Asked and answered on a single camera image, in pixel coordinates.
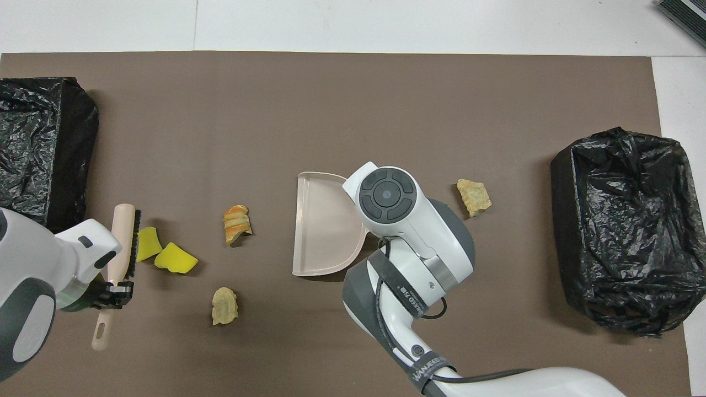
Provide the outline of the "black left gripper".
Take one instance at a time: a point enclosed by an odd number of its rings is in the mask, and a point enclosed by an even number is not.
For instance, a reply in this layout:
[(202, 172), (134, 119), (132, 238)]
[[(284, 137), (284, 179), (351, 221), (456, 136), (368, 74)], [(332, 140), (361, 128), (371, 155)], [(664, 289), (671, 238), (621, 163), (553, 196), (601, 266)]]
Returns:
[(125, 304), (123, 297), (113, 296), (133, 296), (134, 282), (121, 281), (116, 286), (111, 286), (111, 282), (103, 278), (95, 278), (87, 289), (87, 302), (89, 307), (104, 309), (122, 309)]

